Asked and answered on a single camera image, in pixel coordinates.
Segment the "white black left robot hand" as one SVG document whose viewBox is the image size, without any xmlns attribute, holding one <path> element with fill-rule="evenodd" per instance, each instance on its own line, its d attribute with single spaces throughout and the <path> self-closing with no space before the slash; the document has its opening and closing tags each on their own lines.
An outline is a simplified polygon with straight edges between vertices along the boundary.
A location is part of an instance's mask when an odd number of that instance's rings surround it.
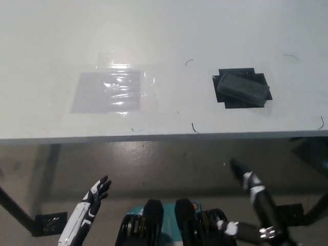
<svg viewBox="0 0 328 246">
<path fill-rule="evenodd" d="M 97 181 L 77 204 L 71 214 L 58 245 L 80 246 L 83 244 L 99 211 L 101 201 L 108 196 L 111 180 L 107 176 Z"/>
</svg>

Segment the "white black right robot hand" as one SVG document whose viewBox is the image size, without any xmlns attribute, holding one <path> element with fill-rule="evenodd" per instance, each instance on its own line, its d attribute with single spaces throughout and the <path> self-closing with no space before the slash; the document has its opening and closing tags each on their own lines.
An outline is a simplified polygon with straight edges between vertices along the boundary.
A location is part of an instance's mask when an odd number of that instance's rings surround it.
<svg viewBox="0 0 328 246">
<path fill-rule="evenodd" d="M 261 227 L 244 222 L 218 220 L 217 230 L 235 239 L 253 244 L 261 244 L 265 241 L 279 244 L 285 241 L 289 236 L 288 230 L 262 181 L 248 166 L 234 158 L 230 160 L 230 167 L 235 178 L 246 190 Z"/>
</svg>

